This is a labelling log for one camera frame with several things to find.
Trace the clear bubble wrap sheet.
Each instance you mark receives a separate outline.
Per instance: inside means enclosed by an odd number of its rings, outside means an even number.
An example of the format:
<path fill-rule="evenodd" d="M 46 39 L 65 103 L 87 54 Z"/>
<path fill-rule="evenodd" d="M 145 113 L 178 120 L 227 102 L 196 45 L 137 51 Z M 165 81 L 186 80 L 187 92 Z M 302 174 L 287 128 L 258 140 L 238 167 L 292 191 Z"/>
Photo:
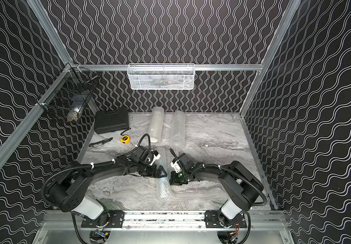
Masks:
<path fill-rule="evenodd" d="M 167 173 L 167 176 L 157 179 L 157 198 L 161 201 L 167 201 L 174 197 L 173 192 L 170 187 L 170 173 L 168 169 L 168 160 L 165 147 L 157 147 L 155 150 L 159 153 L 160 159 L 156 161 L 159 166 L 162 166 Z"/>

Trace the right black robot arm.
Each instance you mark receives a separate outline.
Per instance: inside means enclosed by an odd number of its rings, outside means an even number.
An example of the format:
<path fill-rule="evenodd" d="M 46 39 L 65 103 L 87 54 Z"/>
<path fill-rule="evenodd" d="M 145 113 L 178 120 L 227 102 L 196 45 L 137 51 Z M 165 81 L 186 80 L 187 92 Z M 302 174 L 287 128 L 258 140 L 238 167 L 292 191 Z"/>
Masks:
<path fill-rule="evenodd" d="M 261 181 L 239 161 L 232 161 L 226 165 L 190 162 L 171 172 L 169 184 L 182 186 L 201 181 L 220 183 L 228 195 L 228 200 L 213 220 L 214 224 L 222 228 L 233 227 L 236 217 L 246 213 L 253 206 L 268 204 Z"/>

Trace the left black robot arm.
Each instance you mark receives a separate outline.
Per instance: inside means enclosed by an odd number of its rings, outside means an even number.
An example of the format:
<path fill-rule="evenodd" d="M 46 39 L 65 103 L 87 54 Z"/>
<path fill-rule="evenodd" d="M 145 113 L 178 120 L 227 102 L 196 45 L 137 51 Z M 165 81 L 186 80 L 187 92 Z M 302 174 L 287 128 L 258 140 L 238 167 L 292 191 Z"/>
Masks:
<path fill-rule="evenodd" d="M 118 156 L 111 161 L 96 164 L 74 162 L 44 182 L 41 196 L 47 204 L 63 212 L 81 215 L 94 221 L 95 226 L 104 227 L 110 221 L 109 210 L 98 200 L 86 196 L 88 187 L 107 178 L 135 173 L 138 177 L 167 177 L 163 166 L 128 156 Z"/>

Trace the bubble wrap roll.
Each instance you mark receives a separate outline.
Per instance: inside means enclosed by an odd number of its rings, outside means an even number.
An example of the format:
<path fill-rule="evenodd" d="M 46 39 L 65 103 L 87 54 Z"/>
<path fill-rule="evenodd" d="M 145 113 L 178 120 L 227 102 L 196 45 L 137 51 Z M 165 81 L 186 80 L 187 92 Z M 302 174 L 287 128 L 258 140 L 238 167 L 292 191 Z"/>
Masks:
<path fill-rule="evenodd" d="M 185 145 L 186 115 L 182 111 L 176 111 L 172 115 L 170 141 L 172 145 L 182 147 Z"/>

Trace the bubble wrapped white-capped roll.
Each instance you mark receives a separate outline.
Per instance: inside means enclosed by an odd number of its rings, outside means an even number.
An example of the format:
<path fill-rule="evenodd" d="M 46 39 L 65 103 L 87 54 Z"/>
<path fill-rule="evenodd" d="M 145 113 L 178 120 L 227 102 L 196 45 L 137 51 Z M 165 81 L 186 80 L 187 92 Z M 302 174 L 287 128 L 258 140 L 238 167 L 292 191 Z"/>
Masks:
<path fill-rule="evenodd" d="M 150 135 L 151 142 L 157 143 L 161 140 L 163 123 L 164 123 L 164 108 L 154 107 L 152 109 L 148 134 Z"/>

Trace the yellow tape measure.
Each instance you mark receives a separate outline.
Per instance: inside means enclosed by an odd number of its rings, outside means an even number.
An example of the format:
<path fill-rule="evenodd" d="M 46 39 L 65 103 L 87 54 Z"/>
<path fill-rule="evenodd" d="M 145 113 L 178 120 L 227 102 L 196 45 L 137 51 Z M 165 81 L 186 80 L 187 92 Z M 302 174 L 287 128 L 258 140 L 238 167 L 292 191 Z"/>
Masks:
<path fill-rule="evenodd" d="M 123 144 L 127 144 L 130 142 L 130 136 L 129 135 L 122 135 L 120 138 L 120 142 Z"/>

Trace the black utility knife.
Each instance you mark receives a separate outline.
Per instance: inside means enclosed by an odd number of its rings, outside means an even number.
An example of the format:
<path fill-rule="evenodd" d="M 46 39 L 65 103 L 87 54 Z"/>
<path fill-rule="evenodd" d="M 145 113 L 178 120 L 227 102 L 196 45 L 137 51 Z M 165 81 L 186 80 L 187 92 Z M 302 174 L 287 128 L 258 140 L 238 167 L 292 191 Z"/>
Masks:
<path fill-rule="evenodd" d="M 103 139 L 103 140 L 98 141 L 98 142 L 93 142 L 93 143 L 90 143 L 90 144 L 89 144 L 89 147 L 97 147 L 97 146 L 101 146 L 101 145 L 104 145 L 104 144 L 106 144 L 106 143 L 108 143 L 108 142 L 111 142 L 112 140 L 113 140 L 113 138 L 112 138 L 112 137 L 110 137 L 110 138 L 106 138 L 106 139 Z"/>

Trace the black plastic tool case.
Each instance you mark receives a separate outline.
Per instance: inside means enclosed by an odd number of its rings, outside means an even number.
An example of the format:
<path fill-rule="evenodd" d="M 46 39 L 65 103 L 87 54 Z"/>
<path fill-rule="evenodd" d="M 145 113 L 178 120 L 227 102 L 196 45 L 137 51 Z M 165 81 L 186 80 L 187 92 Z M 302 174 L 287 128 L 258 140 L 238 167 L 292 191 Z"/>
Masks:
<path fill-rule="evenodd" d="M 94 131 L 97 134 L 129 129 L 129 115 L 126 107 L 113 111 L 98 111 L 95 116 Z"/>

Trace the white mesh basket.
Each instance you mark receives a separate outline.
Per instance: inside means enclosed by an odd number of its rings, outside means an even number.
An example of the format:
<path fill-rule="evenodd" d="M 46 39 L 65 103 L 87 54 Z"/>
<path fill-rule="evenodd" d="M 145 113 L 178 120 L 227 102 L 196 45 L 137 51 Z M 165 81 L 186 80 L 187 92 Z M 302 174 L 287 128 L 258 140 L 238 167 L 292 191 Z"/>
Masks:
<path fill-rule="evenodd" d="M 195 76 L 193 63 L 131 63 L 127 67 L 134 90 L 192 90 Z"/>

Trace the wrapped item in black basket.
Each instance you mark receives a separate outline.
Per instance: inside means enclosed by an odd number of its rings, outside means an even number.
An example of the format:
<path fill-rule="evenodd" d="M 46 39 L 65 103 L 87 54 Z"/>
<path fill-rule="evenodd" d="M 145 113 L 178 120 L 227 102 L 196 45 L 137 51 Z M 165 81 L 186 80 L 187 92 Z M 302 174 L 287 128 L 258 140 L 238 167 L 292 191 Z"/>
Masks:
<path fill-rule="evenodd" d="M 70 111 L 67 115 L 67 122 L 74 122 L 79 119 L 81 108 L 84 105 L 85 98 L 82 95 L 74 95 L 71 99 Z"/>

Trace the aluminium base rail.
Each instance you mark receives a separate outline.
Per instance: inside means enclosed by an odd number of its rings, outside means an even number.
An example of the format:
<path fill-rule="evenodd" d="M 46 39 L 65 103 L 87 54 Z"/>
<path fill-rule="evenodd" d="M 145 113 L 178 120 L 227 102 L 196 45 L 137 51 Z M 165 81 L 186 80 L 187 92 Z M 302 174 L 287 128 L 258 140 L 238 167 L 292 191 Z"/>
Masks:
<path fill-rule="evenodd" d="M 283 230 L 281 211 L 251 210 L 252 230 Z M 215 210 L 113 210 L 105 230 L 117 231 L 233 231 L 246 230 L 247 217 L 238 215 L 226 226 L 219 225 Z"/>

